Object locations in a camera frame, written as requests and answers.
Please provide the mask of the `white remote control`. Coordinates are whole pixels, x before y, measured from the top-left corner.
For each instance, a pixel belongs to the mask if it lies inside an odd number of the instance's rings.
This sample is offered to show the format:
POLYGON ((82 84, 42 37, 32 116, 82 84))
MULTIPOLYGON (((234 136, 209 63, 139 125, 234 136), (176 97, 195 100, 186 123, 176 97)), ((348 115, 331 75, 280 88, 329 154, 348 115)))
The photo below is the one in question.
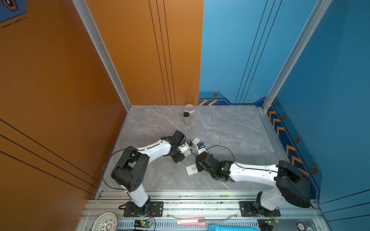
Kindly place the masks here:
POLYGON ((192 165, 187 166, 187 167, 186 167, 186 171, 187 171, 187 174, 188 174, 189 176, 191 176, 191 175, 194 175, 194 174, 198 173, 198 169, 197 169, 196 164, 192 164, 192 165))

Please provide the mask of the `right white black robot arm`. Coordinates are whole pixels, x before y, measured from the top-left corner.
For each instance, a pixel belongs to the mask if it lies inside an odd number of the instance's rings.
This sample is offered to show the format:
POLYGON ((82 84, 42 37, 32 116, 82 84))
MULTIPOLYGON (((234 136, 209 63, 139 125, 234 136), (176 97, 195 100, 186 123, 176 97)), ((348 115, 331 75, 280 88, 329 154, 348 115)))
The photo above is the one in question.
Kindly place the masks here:
POLYGON ((208 152, 196 157, 196 168, 205 170, 215 180, 222 182, 255 182, 271 186, 268 191, 257 194, 253 212, 257 216, 280 216, 279 207, 291 204, 310 208, 311 183, 309 177, 288 161, 277 165, 244 165, 234 161, 218 161, 208 152))

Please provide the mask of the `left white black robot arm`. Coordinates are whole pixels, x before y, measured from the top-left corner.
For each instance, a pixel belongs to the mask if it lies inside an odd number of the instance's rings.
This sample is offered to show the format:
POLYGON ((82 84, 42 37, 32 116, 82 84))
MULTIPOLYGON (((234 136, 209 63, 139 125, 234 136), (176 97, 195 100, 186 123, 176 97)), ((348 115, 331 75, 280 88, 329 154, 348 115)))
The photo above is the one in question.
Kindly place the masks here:
POLYGON ((129 146, 123 150, 111 172, 111 178, 127 192, 133 208, 146 214, 150 210, 150 197, 145 192, 142 181, 147 166, 163 156, 170 156, 177 164, 186 157, 185 152, 188 150, 186 136, 180 131, 175 131, 172 136, 162 137, 146 147, 137 149, 129 146))

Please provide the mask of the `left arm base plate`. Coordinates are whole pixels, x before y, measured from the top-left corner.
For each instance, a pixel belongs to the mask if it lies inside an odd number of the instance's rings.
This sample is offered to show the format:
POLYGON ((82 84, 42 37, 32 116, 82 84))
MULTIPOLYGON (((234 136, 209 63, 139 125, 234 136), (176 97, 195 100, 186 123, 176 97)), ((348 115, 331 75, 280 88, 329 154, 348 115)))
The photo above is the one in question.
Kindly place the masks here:
POLYGON ((124 206, 123 216, 126 218, 150 216, 153 216, 155 218, 162 217, 163 206, 164 203, 162 201, 147 202, 142 208, 135 205, 133 202, 127 202, 124 206))

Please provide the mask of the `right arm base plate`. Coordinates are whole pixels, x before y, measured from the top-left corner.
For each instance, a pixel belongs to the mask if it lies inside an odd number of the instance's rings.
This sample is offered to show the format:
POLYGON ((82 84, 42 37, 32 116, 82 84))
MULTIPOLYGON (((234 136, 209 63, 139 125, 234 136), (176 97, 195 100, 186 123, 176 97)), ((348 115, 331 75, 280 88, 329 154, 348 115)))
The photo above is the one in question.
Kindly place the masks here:
POLYGON ((240 212, 243 217, 280 217, 281 213, 278 208, 275 210, 268 210, 262 206, 256 205, 252 201, 239 202, 240 212))

